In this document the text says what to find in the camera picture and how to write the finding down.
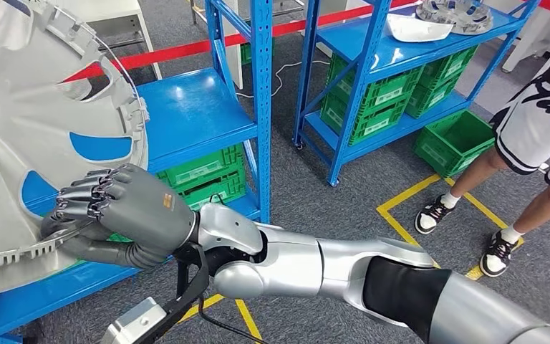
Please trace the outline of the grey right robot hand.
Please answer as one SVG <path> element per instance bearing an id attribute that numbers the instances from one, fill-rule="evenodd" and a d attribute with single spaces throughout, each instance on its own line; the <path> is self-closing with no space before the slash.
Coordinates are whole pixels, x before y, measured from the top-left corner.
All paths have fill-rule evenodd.
<path id="1" fill-rule="evenodd" d="M 89 171 L 59 191 L 40 233 L 46 239 L 64 229 L 79 232 L 61 245 L 78 259 L 150 269 L 198 241 L 198 215 L 154 175 L 124 164 Z"/>

